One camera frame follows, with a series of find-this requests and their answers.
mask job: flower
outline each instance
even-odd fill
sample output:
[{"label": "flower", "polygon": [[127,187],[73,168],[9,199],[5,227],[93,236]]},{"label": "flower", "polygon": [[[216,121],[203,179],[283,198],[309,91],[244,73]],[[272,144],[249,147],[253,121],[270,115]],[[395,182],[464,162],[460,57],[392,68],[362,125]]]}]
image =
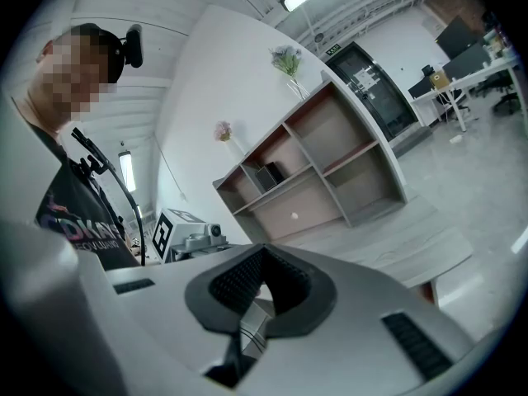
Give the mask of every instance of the flower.
[{"label": "flower", "polygon": [[229,141],[232,133],[233,131],[231,130],[231,125],[229,124],[229,122],[221,120],[214,127],[214,140],[223,142]]},{"label": "flower", "polygon": [[274,50],[270,49],[270,53],[271,64],[294,78],[301,60],[300,49],[294,49],[291,45],[282,45]]}]

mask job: glass door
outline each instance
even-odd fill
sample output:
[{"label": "glass door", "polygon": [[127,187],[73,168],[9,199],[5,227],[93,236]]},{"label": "glass door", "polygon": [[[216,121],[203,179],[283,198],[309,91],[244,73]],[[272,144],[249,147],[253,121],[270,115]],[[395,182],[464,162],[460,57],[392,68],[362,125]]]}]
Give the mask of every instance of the glass door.
[{"label": "glass door", "polygon": [[361,99],[388,141],[417,121],[396,85],[359,45],[340,51],[328,66]]}]

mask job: black t-shirt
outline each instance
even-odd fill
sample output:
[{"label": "black t-shirt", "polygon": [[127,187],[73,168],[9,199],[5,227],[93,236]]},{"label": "black t-shirt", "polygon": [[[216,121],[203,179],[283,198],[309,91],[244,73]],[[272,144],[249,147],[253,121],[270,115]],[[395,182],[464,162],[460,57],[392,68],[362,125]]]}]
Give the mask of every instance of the black t-shirt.
[{"label": "black t-shirt", "polygon": [[63,234],[75,249],[96,253],[105,270],[138,266],[88,179],[75,172],[75,163],[53,138],[31,127],[62,163],[40,203],[37,224]]}]

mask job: tiled floor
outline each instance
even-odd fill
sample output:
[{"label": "tiled floor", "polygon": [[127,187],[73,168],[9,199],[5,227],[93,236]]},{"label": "tiled floor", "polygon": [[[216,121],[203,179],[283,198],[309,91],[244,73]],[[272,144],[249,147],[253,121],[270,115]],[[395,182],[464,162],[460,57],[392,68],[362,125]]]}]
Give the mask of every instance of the tiled floor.
[{"label": "tiled floor", "polygon": [[[469,103],[462,134],[456,120],[399,162],[408,184],[448,216],[474,255],[437,280],[441,309],[475,339],[504,325],[524,293],[528,260],[510,246],[528,225],[528,139],[521,114],[494,115],[495,92]],[[462,141],[450,139],[462,134]]]}]

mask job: vase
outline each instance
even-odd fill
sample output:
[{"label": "vase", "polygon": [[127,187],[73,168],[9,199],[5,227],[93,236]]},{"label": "vase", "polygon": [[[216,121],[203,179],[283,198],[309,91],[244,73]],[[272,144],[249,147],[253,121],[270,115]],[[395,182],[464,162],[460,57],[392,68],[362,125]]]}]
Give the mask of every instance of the vase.
[{"label": "vase", "polygon": [[287,85],[288,85],[288,88],[301,101],[306,100],[306,98],[308,98],[310,95],[310,93],[306,90],[306,88],[303,87],[302,84],[296,78],[289,77]]},{"label": "vase", "polygon": [[239,163],[240,160],[242,160],[244,153],[242,152],[238,144],[235,142],[233,137],[224,142],[233,161],[235,163]]}]

